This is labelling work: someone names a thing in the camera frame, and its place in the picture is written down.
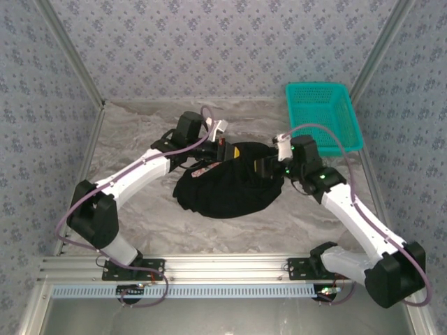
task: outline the marble floor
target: marble floor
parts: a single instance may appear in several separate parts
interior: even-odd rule
[[[282,100],[172,100],[107,103],[88,179],[110,176],[137,159],[153,141],[174,128],[186,110],[199,112],[214,106],[217,119],[229,126],[231,142],[266,144],[289,129],[287,104]],[[357,153],[353,162],[359,198],[374,211],[367,181]],[[342,158],[325,162],[348,176]],[[306,253],[326,241],[348,250],[360,247],[347,229],[312,197],[299,194],[286,181],[282,194],[265,210],[240,218],[216,220],[184,211],[173,198],[175,183],[183,173],[176,170],[144,187],[120,210],[120,231],[144,254],[179,253]],[[80,240],[72,234],[72,239]],[[90,253],[65,246],[65,254]]]

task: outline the teal plastic basket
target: teal plastic basket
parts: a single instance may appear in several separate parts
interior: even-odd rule
[[[363,137],[346,87],[331,82],[294,82],[286,86],[291,126],[320,124],[329,128],[346,152],[363,148]],[[321,156],[341,156],[337,143],[325,131],[306,128],[293,136],[311,135]]]

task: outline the patterned wallpaper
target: patterned wallpaper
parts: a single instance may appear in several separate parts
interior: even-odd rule
[[[32,0],[0,1],[0,334],[14,334],[96,116]]]
[[[447,3],[417,1],[357,106],[386,207],[427,251],[447,334]]]
[[[52,0],[106,99],[351,87],[395,0]]]

